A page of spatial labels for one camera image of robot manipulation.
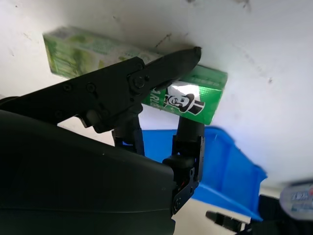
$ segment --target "printed logo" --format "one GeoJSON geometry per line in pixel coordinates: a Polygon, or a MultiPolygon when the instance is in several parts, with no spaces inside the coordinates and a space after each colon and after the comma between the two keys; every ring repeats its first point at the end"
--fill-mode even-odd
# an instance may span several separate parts
{"type": "Polygon", "coordinates": [[[308,200],[309,194],[308,192],[296,192],[292,194],[292,201],[305,201],[308,200]]]}
{"type": "Polygon", "coordinates": [[[205,102],[195,99],[194,94],[170,95],[166,90],[164,106],[171,105],[178,108],[181,113],[189,112],[198,115],[205,107],[205,102]]]}

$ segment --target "small black object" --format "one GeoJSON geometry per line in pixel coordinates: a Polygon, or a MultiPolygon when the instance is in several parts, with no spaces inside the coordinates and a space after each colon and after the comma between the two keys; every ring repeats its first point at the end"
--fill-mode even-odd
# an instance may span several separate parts
{"type": "Polygon", "coordinates": [[[134,84],[137,88],[143,88],[145,85],[145,80],[142,77],[135,77],[134,84]]]}
{"type": "Polygon", "coordinates": [[[70,84],[64,84],[63,90],[66,92],[70,92],[72,90],[72,86],[70,84]]]}
{"type": "Polygon", "coordinates": [[[205,216],[212,220],[215,224],[220,225],[228,230],[239,233],[244,222],[237,219],[225,216],[220,213],[214,213],[212,211],[207,211],[205,216]]]}
{"type": "Polygon", "coordinates": [[[87,89],[88,92],[92,93],[92,92],[94,92],[96,90],[96,86],[94,84],[92,84],[92,83],[88,83],[86,85],[86,89],[87,89]]]}

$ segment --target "man in top hat logo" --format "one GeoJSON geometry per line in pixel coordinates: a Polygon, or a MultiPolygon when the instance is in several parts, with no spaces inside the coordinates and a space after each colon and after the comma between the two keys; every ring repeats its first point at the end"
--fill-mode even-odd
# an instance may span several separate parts
{"type": "Polygon", "coordinates": [[[166,90],[164,106],[171,105],[179,108],[181,113],[189,112],[193,115],[198,115],[205,106],[205,102],[195,100],[194,94],[186,95],[170,95],[166,90]]]}

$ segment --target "green toothpaste box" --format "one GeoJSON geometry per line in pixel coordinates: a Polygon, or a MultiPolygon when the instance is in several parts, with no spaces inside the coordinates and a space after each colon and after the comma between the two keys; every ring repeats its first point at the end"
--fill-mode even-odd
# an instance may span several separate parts
{"type": "MultiPolygon", "coordinates": [[[[146,64],[161,57],[73,27],[44,34],[44,41],[51,71],[66,78],[75,78],[135,56],[146,64]]],[[[226,81],[227,73],[196,66],[167,89],[153,90],[142,103],[209,125],[226,81]]]]}

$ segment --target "black robotic arm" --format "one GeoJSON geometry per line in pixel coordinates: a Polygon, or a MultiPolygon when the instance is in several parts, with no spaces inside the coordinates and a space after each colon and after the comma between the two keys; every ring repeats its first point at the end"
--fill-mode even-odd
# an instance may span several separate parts
{"type": "Polygon", "coordinates": [[[201,49],[139,58],[0,101],[0,233],[173,234],[202,175],[204,125],[180,118],[172,156],[144,157],[138,114],[152,89],[191,71],[201,49]],[[116,147],[57,124],[78,117],[116,147]]]}

